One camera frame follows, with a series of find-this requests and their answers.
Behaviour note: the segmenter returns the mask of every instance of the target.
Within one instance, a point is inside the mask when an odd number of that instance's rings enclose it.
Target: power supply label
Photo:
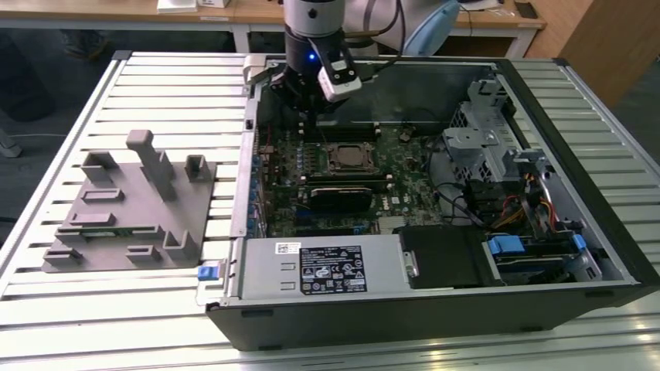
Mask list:
[[[367,292],[362,246],[302,248],[300,292],[306,295]]]

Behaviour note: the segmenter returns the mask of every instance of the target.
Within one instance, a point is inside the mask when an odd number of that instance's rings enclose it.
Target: slotted metal table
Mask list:
[[[43,254],[67,216],[94,149],[136,161],[131,129],[172,161],[219,163],[203,259],[228,254],[244,125],[246,55],[134,53],[114,60],[0,250],[0,369],[636,370],[660,367],[660,294],[552,331],[279,352],[239,352],[196,304],[195,269],[46,274]],[[515,61],[532,92],[650,260],[660,267],[660,171],[571,67]],[[528,142],[535,136],[522,117]]]

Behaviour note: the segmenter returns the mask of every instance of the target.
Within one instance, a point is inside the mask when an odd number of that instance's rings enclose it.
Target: cardboard box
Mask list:
[[[224,8],[230,4],[230,0],[198,0],[198,4],[199,6]]]

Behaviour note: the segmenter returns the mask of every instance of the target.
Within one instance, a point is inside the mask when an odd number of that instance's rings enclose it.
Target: barcode label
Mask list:
[[[300,242],[276,242],[276,254],[298,254]]]

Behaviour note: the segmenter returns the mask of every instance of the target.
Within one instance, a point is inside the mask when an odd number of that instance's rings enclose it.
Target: table surface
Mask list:
[[[642,250],[660,269],[658,166],[570,70],[550,60],[512,62]],[[208,161],[222,163],[203,260],[219,260],[230,253],[228,241],[222,240],[230,236],[230,220],[223,215],[231,215],[239,172],[239,149],[231,139],[244,127],[244,57],[134,53],[124,67],[116,68],[118,64],[111,62],[0,250],[3,371],[367,371],[458,369],[456,365],[462,371],[620,371],[631,365],[635,371],[660,369],[660,293],[620,308],[592,311],[552,331],[239,352],[198,305],[194,268],[42,272],[52,235],[80,191],[84,156],[91,150],[110,151],[118,161],[135,162],[135,153],[122,150],[132,129],[152,130],[154,147],[167,151],[174,162],[183,161],[186,155],[206,155]],[[534,125],[516,107],[522,133],[538,148]]]
[[[150,22],[232,22],[284,24],[284,10],[275,0],[232,0],[227,8],[199,7],[198,12],[158,14],[158,0],[2,0],[0,18],[79,19]],[[455,27],[532,28],[546,26],[543,19],[520,17],[514,0],[507,12],[462,12]]]

